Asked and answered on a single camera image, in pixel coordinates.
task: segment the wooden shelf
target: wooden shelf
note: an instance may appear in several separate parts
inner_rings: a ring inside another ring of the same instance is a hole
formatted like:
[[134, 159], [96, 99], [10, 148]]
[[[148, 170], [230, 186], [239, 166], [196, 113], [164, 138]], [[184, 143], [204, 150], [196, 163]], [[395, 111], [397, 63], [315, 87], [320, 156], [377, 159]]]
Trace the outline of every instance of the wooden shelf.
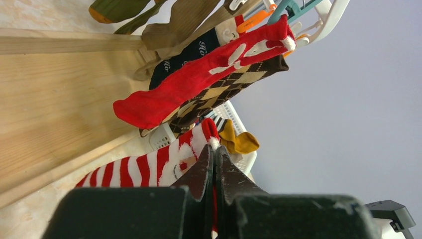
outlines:
[[0, 29], [0, 208], [135, 129], [112, 104], [147, 90], [148, 82], [132, 79], [145, 64], [142, 47], [139, 36]]

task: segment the red sock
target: red sock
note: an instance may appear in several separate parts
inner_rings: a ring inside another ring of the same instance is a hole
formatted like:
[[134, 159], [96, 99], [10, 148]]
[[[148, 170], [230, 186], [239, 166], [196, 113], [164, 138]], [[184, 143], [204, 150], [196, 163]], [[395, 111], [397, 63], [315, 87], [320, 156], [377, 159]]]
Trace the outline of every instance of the red sock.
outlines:
[[114, 102], [116, 116], [138, 128], [158, 126], [183, 102], [242, 66], [264, 61], [295, 48], [287, 16], [186, 63], [151, 91], [132, 93]]
[[218, 202], [217, 202], [217, 188], [215, 185], [212, 187], [212, 201], [214, 204], [212, 215], [212, 230], [218, 233]]

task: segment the white plastic hanger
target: white plastic hanger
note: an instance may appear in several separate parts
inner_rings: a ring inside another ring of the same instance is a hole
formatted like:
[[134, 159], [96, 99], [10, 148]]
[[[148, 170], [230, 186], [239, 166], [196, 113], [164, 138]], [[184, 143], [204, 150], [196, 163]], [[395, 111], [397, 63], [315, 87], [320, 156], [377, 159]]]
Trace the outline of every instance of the white plastic hanger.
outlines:
[[255, 14], [253, 14], [247, 20], [245, 20], [242, 24], [240, 24], [237, 27], [237, 32], [238, 33], [246, 32], [249, 29], [251, 29], [252, 27], [258, 25], [264, 19], [266, 19], [267, 17], [271, 16], [271, 14], [277, 8], [277, 5], [275, 5], [274, 0], [262, 0], [262, 2], [265, 5], [266, 11], [265, 10], [261, 10], [261, 11], [255, 13]]
[[[340, 21], [340, 18], [343, 16], [344, 11], [346, 10], [347, 5], [350, 0], [334, 0], [333, 3], [329, 0], [322, 0], [314, 8], [319, 15], [318, 21], [306, 29], [301, 30], [302, 23], [299, 21], [295, 22], [290, 29], [292, 30], [295, 37], [302, 36], [296, 40], [296, 49], [309, 45], [313, 42], [317, 42], [330, 34], [330, 32], [335, 28], [335, 26]], [[318, 30], [307, 36], [303, 36], [307, 31], [318, 28]]]
[[241, 4], [241, 3], [243, 3], [243, 4], [245, 4], [245, 2], [247, 2], [248, 0], [233, 0], [233, 1], [231, 1], [231, 3], [230, 3], [230, 5], [228, 6], [228, 8], [230, 9], [230, 10], [232, 10], [232, 11], [235, 11], [238, 7], [239, 7], [239, 5]]
[[305, 31], [319, 27], [319, 29], [309, 37], [309, 44], [319, 41], [330, 34], [343, 16], [349, 2], [350, 0], [334, 0], [331, 4], [329, 0], [322, 0], [314, 7], [319, 15], [319, 20], [314, 25], [301, 32], [304, 33]]

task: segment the white wall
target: white wall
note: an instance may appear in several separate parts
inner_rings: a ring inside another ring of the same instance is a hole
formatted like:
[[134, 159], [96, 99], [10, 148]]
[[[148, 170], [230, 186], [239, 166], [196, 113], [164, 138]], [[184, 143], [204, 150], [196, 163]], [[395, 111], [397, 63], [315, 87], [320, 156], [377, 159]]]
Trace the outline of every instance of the white wall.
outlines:
[[[421, 8], [352, 0], [327, 38], [287, 58], [288, 72], [233, 98], [261, 143], [259, 186], [391, 199], [407, 206], [422, 238]], [[301, 21], [316, 19], [313, 11]]]

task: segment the christmas sock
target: christmas sock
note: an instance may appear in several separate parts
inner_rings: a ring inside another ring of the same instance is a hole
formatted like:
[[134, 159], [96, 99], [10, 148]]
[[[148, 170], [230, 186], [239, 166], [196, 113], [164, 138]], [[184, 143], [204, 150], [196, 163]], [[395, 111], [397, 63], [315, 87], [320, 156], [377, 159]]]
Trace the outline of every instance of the christmas sock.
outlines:
[[210, 112], [204, 116], [212, 119], [217, 127], [221, 145], [226, 146], [229, 153], [249, 154], [259, 148], [258, 140], [249, 132], [243, 132], [236, 136], [231, 119], [223, 119]]
[[[200, 116], [224, 104], [243, 89], [277, 72], [288, 70], [289, 66], [282, 55], [245, 66], [185, 101], [174, 114], [169, 115], [161, 123], [168, 122], [175, 138], [178, 138], [189, 131], [190, 126], [197, 122]], [[139, 129], [141, 137], [147, 136], [150, 132], [150, 129]]]
[[159, 125], [183, 102], [242, 66], [272, 58], [295, 48], [287, 16], [264, 25], [221, 46], [204, 57], [188, 62], [159, 87], [132, 93], [113, 104], [116, 116], [138, 128]]
[[206, 144], [219, 147], [214, 122], [204, 120], [164, 148], [144, 156], [126, 157], [88, 173], [76, 187], [166, 187], [197, 160]]
[[237, 26], [242, 23], [242, 15], [226, 20], [195, 39], [185, 49], [183, 49], [179, 55], [162, 61], [155, 67], [154, 72], [152, 73], [149, 89], [152, 90], [157, 88], [165, 78], [181, 69], [181, 67], [189, 61], [200, 59], [217, 47], [237, 39], [239, 37], [239, 33], [237, 33], [236, 29]]

